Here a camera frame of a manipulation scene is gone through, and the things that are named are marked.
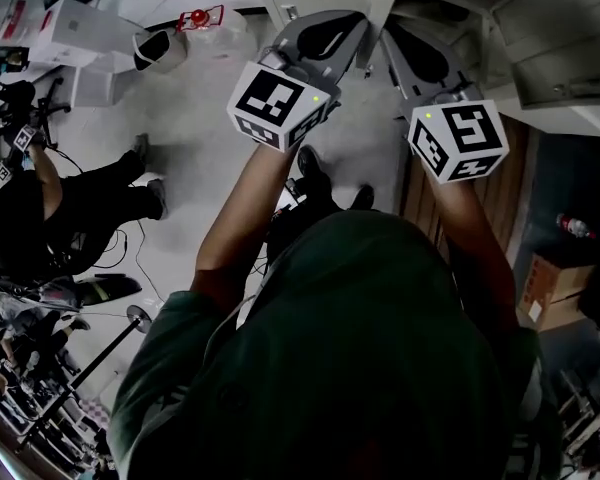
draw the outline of fiducial marker cube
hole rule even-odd
[[[238,131],[287,151],[326,119],[336,96],[282,71],[248,62],[227,112]]]
[[[440,183],[487,176],[509,154],[492,100],[413,109],[409,144]]]

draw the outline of red object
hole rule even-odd
[[[224,18],[224,5],[216,5],[210,9],[196,9],[191,12],[183,12],[178,20],[176,30],[196,30],[201,27],[212,27],[222,24]]]
[[[596,238],[595,232],[580,219],[569,217],[561,213],[558,215],[556,223],[558,224],[558,227],[578,238]]]
[[[203,11],[202,9],[193,11],[193,13],[191,13],[191,21],[193,21],[193,24],[196,27],[206,25],[206,23],[209,21],[209,13],[207,11]]]
[[[16,27],[20,22],[20,18],[22,18],[22,13],[24,12],[24,8],[26,7],[27,2],[24,0],[18,0],[16,2],[16,6],[13,9],[13,14],[11,15],[11,19],[9,20],[9,24],[7,25],[4,34],[2,34],[2,39],[11,39],[11,36],[16,31]]]
[[[44,17],[44,21],[42,22],[42,27],[40,27],[40,32],[42,32],[45,28],[47,28],[47,26],[49,25],[49,23],[51,23],[51,17],[53,16],[53,12],[52,11],[47,11],[47,14]]]

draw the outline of white cube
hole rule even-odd
[[[282,71],[248,62],[227,112],[239,132],[287,151],[324,121],[332,99]]]
[[[60,0],[47,11],[29,60],[122,73],[135,69],[133,36],[145,32],[113,12]]]
[[[487,176],[509,153],[492,100],[413,109],[409,144],[440,183]]]

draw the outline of metal pole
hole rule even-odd
[[[67,399],[69,398],[69,396],[73,393],[73,391],[80,385],[82,384],[85,379],[91,375],[91,373],[93,372],[93,370],[95,370],[100,363],[102,363],[102,361],[104,361],[107,356],[109,354],[111,354],[111,352],[113,352],[113,350],[120,345],[120,343],[122,342],[122,340],[124,340],[127,336],[129,336],[129,334],[135,329],[137,328],[141,323],[143,322],[143,320],[141,318],[136,318],[133,322],[131,322],[131,324],[129,324],[129,326],[127,326],[127,328],[122,331],[118,337],[113,340],[109,346],[107,348],[105,348],[99,355],[98,357],[96,357],[93,361],[91,361],[91,363],[89,364],[89,366],[87,366],[84,371],[82,371],[80,373],[80,375],[78,375],[75,379],[73,379],[73,381],[71,381],[71,383],[69,384],[69,386],[67,386],[67,388],[64,390],[64,392],[62,394],[60,394],[60,396],[58,398],[56,398],[56,401],[53,402],[48,408],[47,410],[44,411],[44,413],[42,413],[42,415],[34,422],[33,426],[29,429],[29,432],[27,432],[24,436],[24,439],[22,440],[22,442],[20,443],[20,446],[18,446],[18,448],[16,449],[16,453],[21,452],[25,445],[29,442],[29,440],[33,437],[34,433],[38,431],[39,427],[44,424],[44,422],[46,422],[51,416],[53,416],[58,409],[60,409],[60,407],[67,401]]]

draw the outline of black pants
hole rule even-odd
[[[53,333],[56,322],[60,319],[59,311],[51,311],[47,316],[33,325],[26,335],[17,336],[11,343],[13,355],[21,371],[27,367],[33,351],[40,354],[40,360],[32,372],[35,378],[45,378],[49,374],[64,377],[62,369],[55,358],[57,352],[67,344],[68,336],[64,331]],[[6,358],[0,346],[0,361]]]
[[[128,151],[111,165],[62,180],[62,202],[45,222],[45,233],[54,252],[70,253],[67,273],[94,265],[125,222],[160,218],[162,205],[151,190],[129,186],[144,169],[138,155]]]
[[[269,265],[316,222],[342,211],[331,197],[331,179],[325,173],[300,178],[296,181],[296,187],[307,198],[293,210],[283,212],[271,221],[267,235]]]

